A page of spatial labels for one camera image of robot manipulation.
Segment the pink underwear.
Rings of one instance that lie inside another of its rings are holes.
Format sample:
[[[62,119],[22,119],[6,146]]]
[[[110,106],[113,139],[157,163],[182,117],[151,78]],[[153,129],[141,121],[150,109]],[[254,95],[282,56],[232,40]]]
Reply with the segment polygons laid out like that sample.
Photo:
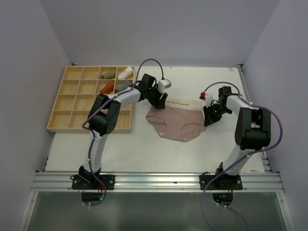
[[[145,119],[161,137],[191,141],[205,131],[205,119],[199,100],[168,96],[165,109],[151,107]]]

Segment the orange and cream underwear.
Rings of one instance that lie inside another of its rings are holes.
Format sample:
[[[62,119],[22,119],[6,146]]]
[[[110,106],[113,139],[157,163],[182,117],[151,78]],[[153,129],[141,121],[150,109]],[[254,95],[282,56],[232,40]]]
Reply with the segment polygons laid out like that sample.
[[[101,90],[101,94],[111,94],[114,90],[115,83],[113,81],[109,81]]]

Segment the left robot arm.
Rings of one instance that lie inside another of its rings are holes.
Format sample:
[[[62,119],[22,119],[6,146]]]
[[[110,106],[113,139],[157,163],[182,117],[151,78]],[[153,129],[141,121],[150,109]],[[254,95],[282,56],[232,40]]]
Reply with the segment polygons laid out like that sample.
[[[141,81],[113,95],[99,94],[82,128],[90,132],[90,146],[86,163],[78,171],[89,189],[99,186],[101,159],[106,140],[116,128],[120,110],[147,100],[155,109],[164,109],[168,94],[159,89],[155,77],[145,74]]]

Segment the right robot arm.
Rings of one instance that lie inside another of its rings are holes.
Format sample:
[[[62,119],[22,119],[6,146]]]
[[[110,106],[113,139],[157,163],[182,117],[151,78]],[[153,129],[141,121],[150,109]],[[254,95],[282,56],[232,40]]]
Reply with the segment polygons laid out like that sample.
[[[215,185],[225,189],[231,184],[230,176],[237,176],[247,162],[248,156],[268,147],[271,142],[271,112],[254,107],[242,95],[232,93],[231,87],[218,90],[218,102],[203,107],[205,126],[213,125],[224,114],[235,114],[237,123],[234,132],[235,147],[221,163],[222,173],[214,177]]]

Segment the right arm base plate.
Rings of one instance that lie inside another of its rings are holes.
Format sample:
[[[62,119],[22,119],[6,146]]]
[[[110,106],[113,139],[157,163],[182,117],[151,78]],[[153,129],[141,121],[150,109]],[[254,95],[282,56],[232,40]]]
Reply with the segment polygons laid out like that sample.
[[[212,181],[209,186],[207,184],[215,177],[215,175],[202,174],[199,176],[200,189],[204,190],[242,190],[242,180],[240,175],[232,176],[224,174]]]

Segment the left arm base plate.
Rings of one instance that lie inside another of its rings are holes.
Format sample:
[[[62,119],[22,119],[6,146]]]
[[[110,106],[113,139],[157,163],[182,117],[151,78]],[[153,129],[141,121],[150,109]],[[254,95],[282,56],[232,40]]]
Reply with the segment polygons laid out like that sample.
[[[98,175],[97,178],[104,184],[106,190],[113,190],[115,185],[115,175]],[[96,190],[104,189],[104,187],[91,176],[90,181],[83,179],[78,174],[72,175],[70,179],[72,182],[73,190]]]

